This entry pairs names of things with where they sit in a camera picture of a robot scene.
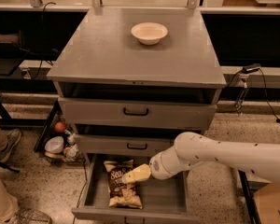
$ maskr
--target drawer handle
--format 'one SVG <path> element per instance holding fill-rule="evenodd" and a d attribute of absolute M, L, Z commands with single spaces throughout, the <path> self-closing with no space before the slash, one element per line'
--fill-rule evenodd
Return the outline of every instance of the drawer handle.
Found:
<path fill-rule="evenodd" d="M 128 149 L 145 150 L 145 149 L 147 149 L 147 144 L 145 144 L 143 147 L 135 147 L 135 146 L 131 145 L 130 143 L 127 143 L 127 148 Z"/>
<path fill-rule="evenodd" d="M 123 108 L 123 114 L 125 114 L 126 116 L 146 116 L 148 115 L 148 112 L 149 111 L 147 109 L 145 113 L 131 113 L 126 107 Z"/>
<path fill-rule="evenodd" d="M 143 218 L 142 219 L 142 224 L 145 224 L 146 220 Z M 132 222 L 127 222 L 127 217 L 124 217 L 124 224 L 132 224 Z"/>

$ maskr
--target sneaker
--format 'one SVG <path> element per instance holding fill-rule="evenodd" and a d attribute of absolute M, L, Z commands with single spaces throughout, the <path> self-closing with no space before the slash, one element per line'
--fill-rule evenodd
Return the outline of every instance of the sneaker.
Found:
<path fill-rule="evenodd" d="M 12 149 L 19 143 L 21 131 L 19 129 L 11 130 L 7 134 L 7 147 L 0 152 L 0 162 L 6 162 L 9 159 Z"/>
<path fill-rule="evenodd" d="M 20 209 L 8 224 L 50 224 L 52 219 L 45 213 L 34 209 Z"/>

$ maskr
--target chip bag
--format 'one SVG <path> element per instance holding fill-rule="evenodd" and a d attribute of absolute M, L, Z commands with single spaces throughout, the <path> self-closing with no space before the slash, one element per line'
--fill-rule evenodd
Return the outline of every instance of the chip bag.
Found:
<path fill-rule="evenodd" d="M 104 165 L 108 172 L 109 206 L 142 209 L 135 183 L 122 183 L 122 176 L 133 169 L 133 160 L 124 162 L 105 161 Z"/>

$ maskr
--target speckled floor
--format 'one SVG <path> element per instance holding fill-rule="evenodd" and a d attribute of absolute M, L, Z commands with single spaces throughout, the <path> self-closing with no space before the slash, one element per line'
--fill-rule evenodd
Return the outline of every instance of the speckled floor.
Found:
<path fill-rule="evenodd" d="M 272 104 L 280 116 L 280 103 Z M 44 116 L 50 104 L 8 105 L 14 116 L 25 116 L 25 110 L 35 117 Z M 245 102 L 243 114 L 225 113 L 233 109 L 233 102 L 220 102 L 218 111 L 206 136 L 224 141 L 280 143 L 280 124 L 266 103 Z M 20 168 L 12 174 L 1 170 L 0 176 L 7 190 L 18 197 L 20 206 L 36 208 L 49 214 L 56 224 L 74 221 L 71 208 L 76 207 L 85 183 L 83 165 L 52 164 L 34 152 L 41 129 L 22 129 L 22 139 L 8 164 Z M 243 203 L 237 172 L 227 166 L 208 162 L 193 169 L 188 178 L 190 209 L 201 224 L 246 224 L 248 215 Z M 101 223 L 75 220 L 76 224 Z"/>

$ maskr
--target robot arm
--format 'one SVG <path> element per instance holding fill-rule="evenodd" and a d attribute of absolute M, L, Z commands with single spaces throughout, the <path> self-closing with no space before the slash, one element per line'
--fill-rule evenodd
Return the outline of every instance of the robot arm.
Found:
<path fill-rule="evenodd" d="M 172 147 L 127 173 L 123 182 L 144 181 L 150 175 L 167 179 L 201 162 L 216 161 L 232 168 L 280 183 L 280 145 L 221 142 L 197 133 L 182 133 Z"/>

